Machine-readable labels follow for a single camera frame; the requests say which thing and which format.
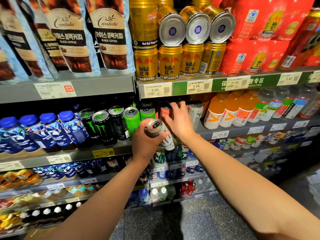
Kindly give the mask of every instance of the green can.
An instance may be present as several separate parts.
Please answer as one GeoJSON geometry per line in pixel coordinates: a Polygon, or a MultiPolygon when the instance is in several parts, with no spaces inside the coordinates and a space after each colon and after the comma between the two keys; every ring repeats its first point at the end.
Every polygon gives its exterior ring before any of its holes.
{"type": "Polygon", "coordinates": [[[147,118],[156,118],[156,110],[152,105],[142,105],[140,109],[140,117],[141,121],[147,119],[147,118]]]}
{"type": "Polygon", "coordinates": [[[127,124],[130,137],[138,128],[141,120],[139,110],[135,107],[128,107],[123,111],[125,123],[127,124]]]}

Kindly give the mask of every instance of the gold red bull can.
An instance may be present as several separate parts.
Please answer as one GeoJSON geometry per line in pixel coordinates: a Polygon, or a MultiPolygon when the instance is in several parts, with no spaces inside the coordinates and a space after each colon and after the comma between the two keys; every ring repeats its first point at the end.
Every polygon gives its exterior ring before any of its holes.
{"type": "Polygon", "coordinates": [[[220,69],[227,43],[215,44],[206,42],[204,44],[204,52],[200,64],[200,73],[214,76],[220,69]]]}
{"type": "Polygon", "coordinates": [[[174,0],[155,0],[155,3],[158,6],[158,9],[160,7],[174,7],[174,0]]]}
{"type": "Polygon", "coordinates": [[[180,68],[181,75],[193,77],[199,73],[203,50],[203,44],[186,43],[183,45],[182,62],[180,68]]]}
{"type": "Polygon", "coordinates": [[[223,43],[232,35],[236,27],[234,16],[214,5],[207,6],[203,12],[211,19],[210,40],[214,43],[223,43]]]}
{"type": "Polygon", "coordinates": [[[158,49],[135,49],[133,51],[136,77],[144,82],[152,82],[158,76],[158,49]]]}
{"type": "Polygon", "coordinates": [[[161,45],[158,50],[158,73],[165,80],[178,80],[182,62],[182,45],[161,45]]]}
{"type": "Polygon", "coordinates": [[[159,39],[167,46],[177,46],[186,37],[187,25],[172,7],[158,9],[159,39]]]}
{"type": "Polygon", "coordinates": [[[132,46],[138,49],[157,47],[158,9],[155,0],[129,0],[129,13],[132,46]]]}
{"type": "Polygon", "coordinates": [[[199,8],[202,12],[203,10],[211,4],[212,0],[192,0],[192,5],[199,8]]]}
{"type": "Polygon", "coordinates": [[[199,8],[187,6],[180,12],[186,22],[186,40],[190,44],[202,44],[207,40],[211,31],[210,17],[199,8]]]}

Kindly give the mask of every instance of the hand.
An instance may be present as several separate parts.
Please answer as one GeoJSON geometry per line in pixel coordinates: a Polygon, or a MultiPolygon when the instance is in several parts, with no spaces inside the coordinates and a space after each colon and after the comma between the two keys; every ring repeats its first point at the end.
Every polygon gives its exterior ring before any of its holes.
{"type": "Polygon", "coordinates": [[[167,114],[164,114],[163,117],[172,132],[179,137],[183,143],[186,143],[187,138],[195,134],[186,102],[181,101],[179,103],[180,108],[176,103],[170,103],[170,105],[173,110],[173,120],[167,114]]]}
{"type": "Polygon", "coordinates": [[[152,119],[145,119],[140,122],[138,129],[132,136],[132,153],[134,160],[141,160],[146,166],[153,158],[158,145],[168,136],[170,132],[164,132],[158,137],[150,138],[145,132],[144,128],[152,119]]]}

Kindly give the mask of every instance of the person's left hand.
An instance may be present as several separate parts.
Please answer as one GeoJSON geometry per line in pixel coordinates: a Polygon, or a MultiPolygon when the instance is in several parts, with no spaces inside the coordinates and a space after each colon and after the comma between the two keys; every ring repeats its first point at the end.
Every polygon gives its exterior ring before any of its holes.
{"type": "Polygon", "coordinates": [[[139,127],[132,136],[133,160],[141,160],[146,166],[151,158],[153,158],[158,145],[170,135],[170,132],[163,132],[155,138],[148,137],[144,132],[144,128],[151,120],[152,118],[141,121],[139,127]]]}

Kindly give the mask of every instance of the blue bottle cap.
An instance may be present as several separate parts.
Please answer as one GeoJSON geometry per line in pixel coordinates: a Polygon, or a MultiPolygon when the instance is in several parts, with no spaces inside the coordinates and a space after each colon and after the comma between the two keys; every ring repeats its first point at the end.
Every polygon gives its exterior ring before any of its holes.
{"type": "Polygon", "coordinates": [[[43,113],[40,115],[40,121],[43,123],[51,123],[57,119],[54,113],[43,113]]]}
{"type": "Polygon", "coordinates": [[[38,118],[34,114],[29,114],[22,116],[19,121],[22,125],[34,125],[38,121],[38,118]]]}
{"type": "Polygon", "coordinates": [[[5,117],[0,120],[0,126],[5,129],[14,127],[17,124],[18,124],[18,120],[16,117],[5,117]]]}
{"type": "Polygon", "coordinates": [[[72,120],[74,116],[75,115],[71,110],[62,111],[58,114],[59,119],[61,119],[63,122],[72,120]]]}

